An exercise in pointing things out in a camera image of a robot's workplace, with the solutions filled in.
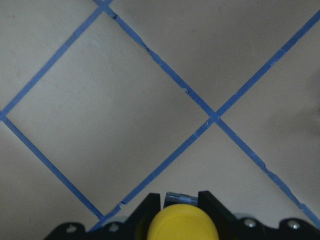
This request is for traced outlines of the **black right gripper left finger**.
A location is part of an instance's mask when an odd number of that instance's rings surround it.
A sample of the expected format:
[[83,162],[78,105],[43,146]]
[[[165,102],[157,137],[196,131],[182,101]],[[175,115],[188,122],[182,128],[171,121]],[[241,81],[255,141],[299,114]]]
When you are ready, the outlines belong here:
[[152,219],[161,210],[161,196],[150,193],[124,221],[112,221],[86,231],[83,224],[66,222],[54,228],[46,240],[145,240]]

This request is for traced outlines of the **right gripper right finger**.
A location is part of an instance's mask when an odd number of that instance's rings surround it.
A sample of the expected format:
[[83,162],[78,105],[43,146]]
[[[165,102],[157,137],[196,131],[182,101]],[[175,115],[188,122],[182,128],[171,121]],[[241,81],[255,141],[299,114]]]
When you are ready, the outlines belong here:
[[197,206],[211,218],[220,240],[318,240],[320,230],[299,218],[285,218],[277,228],[253,217],[237,218],[210,191],[198,192]]

